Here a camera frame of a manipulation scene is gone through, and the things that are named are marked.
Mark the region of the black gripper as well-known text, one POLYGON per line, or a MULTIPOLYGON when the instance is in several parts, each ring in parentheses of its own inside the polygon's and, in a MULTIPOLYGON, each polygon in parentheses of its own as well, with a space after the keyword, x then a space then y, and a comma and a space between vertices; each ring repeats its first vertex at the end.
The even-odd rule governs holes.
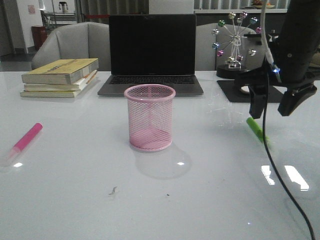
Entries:
POLYGON ((309 63, 320 43, 320 2, 318 0, 292 0, 278 38, 269 44, 272 63, 245 72, 236 77, 237 87, 248 86, 250 95, 249 114, 259 119, 268 102, 269 84, 285 87, 278 112, 290 116, 305 100, 317 92, 315 78, 308 72, 309 63))

